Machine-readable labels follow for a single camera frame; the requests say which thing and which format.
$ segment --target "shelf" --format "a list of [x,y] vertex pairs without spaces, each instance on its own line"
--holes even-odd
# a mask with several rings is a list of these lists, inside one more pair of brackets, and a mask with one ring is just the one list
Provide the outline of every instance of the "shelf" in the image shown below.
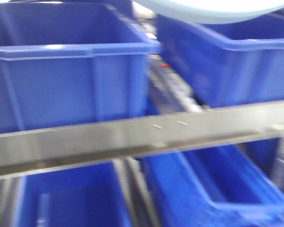
[[[160,112],[185,110],[152,69]],[[0,179],[171,149],[206,148],[284,136],[284,100],[136,119],[0,134]]]

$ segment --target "white plastic object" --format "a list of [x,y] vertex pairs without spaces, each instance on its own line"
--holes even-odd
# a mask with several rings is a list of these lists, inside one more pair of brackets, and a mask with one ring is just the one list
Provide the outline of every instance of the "white plastic object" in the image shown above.
[[284,7],[284,0],[135,0],[167,17],[204,24],[252,19]]

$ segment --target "blue plastic bin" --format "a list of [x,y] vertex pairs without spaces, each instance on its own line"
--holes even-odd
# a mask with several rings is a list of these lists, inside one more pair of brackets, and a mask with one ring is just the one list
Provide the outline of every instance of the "blue plastic bin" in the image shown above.
[[142,158],[164,227],[284,227],[284,196],[234,145]]
[[133,6],[131,0],[11,0],[9,2],[38,2],[38,1],[59,1],[59,2],[90,2],[90,3],[108,3],[119,10],[123,15],[134,18]]
[[284,99],[284,17],[201,25],[158,16],[161,55],[210,107]]
[[24,176],[14,227],[131,227],[112,163]]
[[158,46],[110,5],[0,4],[0,133],[145,115]]
[[245,143],[248,156],[267,175],[270,176],[280,138]]

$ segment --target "silver metal frame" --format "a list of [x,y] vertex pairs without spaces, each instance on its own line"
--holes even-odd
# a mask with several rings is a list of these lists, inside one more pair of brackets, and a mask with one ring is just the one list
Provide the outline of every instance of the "silver metal frame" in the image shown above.
[[[151,97],[163,113],[186,110],[152,75]],[[117,157],[205,148],[284,136],[284,100],[0,134],[0,179]]]

